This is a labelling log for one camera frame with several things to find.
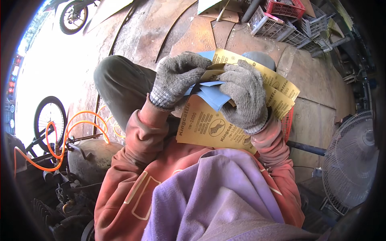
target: air hose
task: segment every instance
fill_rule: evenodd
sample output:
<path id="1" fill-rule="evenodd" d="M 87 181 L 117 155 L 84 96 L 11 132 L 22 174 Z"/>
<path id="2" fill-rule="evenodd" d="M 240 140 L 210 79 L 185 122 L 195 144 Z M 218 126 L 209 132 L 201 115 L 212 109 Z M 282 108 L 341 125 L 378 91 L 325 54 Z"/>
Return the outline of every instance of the air hose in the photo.
<path id="1" fill-rule="evenodd" d="M 106 106 L 104 105 L 103 107 L 101 107 L 101 108 L 99 109 L 98 113 L 99 113 L 104 107 L 106 107 Z M 102 120 L 102 122 L 103 122 L 103 124 L 104 124 L 105 127 L 102 129 L 98 124 L 95 124 L 95 123 L 93 123 L 93 122 L 91 122 L 91 121 L 83 120 L 83 121 L 78 121 L 78 122 L 76 122 L 73 126 L 71 126 L 71 127 L 69 128 L 69 125 L 70 125 L 71 121 L 72 121 L 76 116 L 78 116 L 78 115 L 80 115 L 80 114 L 83 114 L 83 113 L 89 113 L 89 114 L 95 115 L 96 117 L 98 117 L 99 119 Z M 106 134 L 106 133 L 107 133 L 107 124 L 106 124 L 106 122 L 107 122 L 108 120 L 110 120 L 111 118 L 112 118 L 112 116 L 110 116 L 106 121 L 104 121 L 104 120 L 102 119 L 102 117 L 101 117 L 99 114 L 95 113 L 95 112 L 87 111 L 87 110 L 86 110 L 86 111 L 78 112 L 78 113 L 76 113 L 76 114 L 70 119 L 70 121 L 68 122 L 68 124 L 67 124 L 67 126 L 66 126 L 66 129 L 65 129 L 65 131 L 64 131 L 64 140 L 67 140 L 67 138 L 68 138 L 68 136 L 69 136 L 69 133 L 71 132 L 71 130 L 72 130 L 76 125 L 82 124 L 82 123 L 87 123 L 87 124 L 91 124 L 91 125 L 97 127 L 97 128 L 103 133 L 103 138 L 105 139 L 105 142 L 106 142 L 107 144 L 109 144 L 110 140 L 109 140 L 109 138 L 108 138 L 108 136 L 107 136 L 107 134 Z M 46 141 L 47 141 L 47 143 L 49 143 L 49 141 L 48 141 L 48 129 L 49 129 L 49 127 L 50 127 L 51 125 L 54 127 L 55 136 L 56 136 L 56 142 L 58 141 L 58 133 L 57 133 L 57 131 L 56 131 L 55 123 L 54 123 L 53 121 L 50 121 L 50 122 L 48 122 L 48 124 L 47 124 L 47 126 L 46 126 Z M 114 133 L 115 133 L 117 136 L 124 138 L 123 136 L 119 135 L 119 134 L 116 132 L 116 130 L 115 130 L 115 124 L 114 124 L 114 126 L 113 126 L 113 130 L 114 130 Z M 43 171 L 54 172 L 54 171 L 58 170 L 58 169 L 60 168 L 60 166 L 62 165 L 63 158 L 64 158 L 64 152 L 65 152 L 65 148 L 64 148 L 65 145 L 66 145 L 66 143 L 63 142 L 62 153 L 61 153 L 60 155 L 55 154 L 55 152 L 52 150 L 51 146 L 50 146 L 49 144 L 47 145 L 47 147 L 48 147 L 49 152 L 51 153 L 51 155 L 52 155 L 53 157 L 57 158 L 57 159 L 60 159 L 58 165 L 57 165 L 56 167 L 53 167 L 53 168 L 46 168 L 46 167 L 42 167 L 42 166 L 36 164 L 36 163 L 33 162 L 30 158 L 28 158 L 28 156 L 27 156 L 26 154 L 24 154 L 23 151 L 21 151 L 18 147 L 15 147 L 15 148 L 14 148 L 14 161 L 15 161 L 15 173 L 14 173 L 14 176 L 16 177 L 16 151 L 18 151 L 18 152 L 19 152 L 19 153 L 20 153 L 20 154 L 21 154 L 21 155 L 22 155 L 29 163 L 31 163 L 34 167 L 39 168 L 40 170 L 43 170 Z"/>

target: plastic crate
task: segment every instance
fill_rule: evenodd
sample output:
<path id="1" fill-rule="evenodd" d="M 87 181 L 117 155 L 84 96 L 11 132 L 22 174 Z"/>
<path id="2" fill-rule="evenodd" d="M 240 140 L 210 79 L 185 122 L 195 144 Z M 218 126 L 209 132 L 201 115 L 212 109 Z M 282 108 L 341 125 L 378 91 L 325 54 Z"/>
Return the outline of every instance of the plastic crate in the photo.
<path id="1" fill-rule="evenodd" d="M 248 24 L 251 27 L 251 35 L 278 40 L 295 31 L 295 27 L 287 18 L 284 18 L 283 21 L 286 24 L 281 24 L 269 18 L 264 14 L 261 6 L 259 6 Z"/>
<path id="2" fill-rule="evenodd" d="M 293 107 L 283 117 L 283 119 L 281 119 L 281 131 L 283 132 L 284 142 L 287 142 L 288 138 L 290 137 L 290 131 L 292 126 L 292 115 L 293 115 Z"/>
<path id="3" fill-rule="evenodd" d="M 301 47 L 301 49 L 304 49 L 310 53 L 313 53 L 315 51 L 318 51 L 320 50 L 320 46 L 317 45 L 316 43 L 314 43 L 313 41 L 310 41 L 308 44 L 304 45 L 303 47 Z"/>
<path id="4" fill-rule="evenodd" d="M 320 10 L 317 6 L 312 5 L 314 9 L 316 19 L 307 20 L 304 17 L 301 18 L 301 29 L 307 34 L 308 37 L 312 37 L 320 31 L 327 30 L 327 15 Z"/>
<path id="5" fill-rule="evenodd" d="M 267 0 L 264 7 L 267 13 L 300 19 L 306 11 L 306 8 L 300 0 L 292 0 L 292 3 L 293 5 L 287 5 L 276 2 L 276 0 Z"/>
<path id="6" fill-rule="evenodd" d="M 320 46 L 323 49 L 323 52 L 328 52 L 332 50 L 330 40 L 327 38 L 326 31 L 322 31 L 313 36 L 312 41 Z"/>
<path id="7" fill-rule="evenodd" d="M 295 30 L 286 38 L 280 39 L 279 41 L 292 45 L 297 49 L 300 49 L 306 44 L 308 44 L 309 42 L 311 42 L 312 40 L 308 38 L 304 33 Z"/>

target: purple towel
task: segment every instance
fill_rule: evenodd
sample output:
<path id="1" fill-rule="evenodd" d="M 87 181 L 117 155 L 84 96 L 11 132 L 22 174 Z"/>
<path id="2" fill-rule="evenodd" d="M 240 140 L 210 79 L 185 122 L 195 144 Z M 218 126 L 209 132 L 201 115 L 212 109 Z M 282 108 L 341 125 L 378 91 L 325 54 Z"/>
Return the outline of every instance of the purple towel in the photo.
<path id="1" fill-rule="evenodd" d="M 287 240 L 318 235 L 284 224 L 279 206 L 247 153 L 202 155 L 155 188 L 142 240 Z"/>

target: motorcycle tire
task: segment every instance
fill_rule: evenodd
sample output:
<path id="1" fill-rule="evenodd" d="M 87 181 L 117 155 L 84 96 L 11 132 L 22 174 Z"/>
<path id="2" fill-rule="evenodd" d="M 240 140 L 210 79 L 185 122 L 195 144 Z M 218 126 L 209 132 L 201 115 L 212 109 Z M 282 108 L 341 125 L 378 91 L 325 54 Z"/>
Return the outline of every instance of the motorcycle tire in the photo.
<path id="1" fill-rule="evenodd" d="M 76 29 L 68 29 L 66 27 L 66 25 L 64 24 L 64 15 L 67 13 L 67 10 L 72 6 L 72 5 L 75 5 L 77 3 L 81 3 L 83 2 L 82 0 L 75 0 L 75 1 L 72 1 L 70 2 L 69 4 L 67 4 L 67 6 L 64 7 L 64 10 L 62 12 L 62 14 L 60 15 L 60 20 L 59 20 L 59 27 L 60 27 L 60 30 L 64 33 L 64 34 L 67 34 L 67 35 L 71 35 L 71 34 L 76 34 L 77 32 L 79 32 L 83 26 L 86 24 L 87 22 L 87 17 L 88 17 L 88 7 L 86 6 L 85 8 L 83 8 L 83 10 L 85 11 L 85 19 L 83 20 L 82 24 L 79 25 L 78 28 Z"/>
<path id="2" fill-rule="evenodd" d="M 47 104 L 50 104 L 50 103 L 55 104 L 59 108 L 59 110 L 62 114 L 62 117 L 63 117 L 63 133 L 61 136 L 58 137 L 58 144 L 61 147 L 63 144 L 63 141 L 64 141 L 64 131 L 65 131 L 66 126 L 67 126 L 67 116 L 66 116 L 66 111 L 64 110 L 63 104 L 55 96 L 45 97 L 37 106 L 36 112 L 35 112 L 35 117 L 34 117 L 34 134 L 35 134 L 36 139 L 40 138 L 40 135 L 39 135 L 39 117 L 40 117 L 40 114 L 41 114 L 44 106 L 46 106 Z M 40 146 L 40 148 L 43 149 L 43 151 L 49 153 L 49 149 L 43 141 L 38 142 L 38 145 Z"/>

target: gloved hand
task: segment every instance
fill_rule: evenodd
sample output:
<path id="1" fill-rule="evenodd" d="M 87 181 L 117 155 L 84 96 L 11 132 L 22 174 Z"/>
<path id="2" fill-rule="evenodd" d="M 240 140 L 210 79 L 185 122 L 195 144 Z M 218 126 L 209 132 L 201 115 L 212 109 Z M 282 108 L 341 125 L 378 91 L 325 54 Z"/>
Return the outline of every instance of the gloved hand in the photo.
<path id="1" fill-rule="evenodd" d="M 150 102 L 162 109 L 173 109 L 211 64 L 211 60 L 193 52 L 165 59 L 158 67 Z"/>
<path id="2" fill-rule="evenodd" d="M 220 85 L 220 91 L 230 96 L 236 107 L 226 103 L 220 111 L 227 121 L 253 135 L 264 127 L 268 118 L 266 92 L 258 70 L 244 60 L 237 64 L 226 64 L 226 72 L 219 76 L 219 80 L 225 82 Z"/>

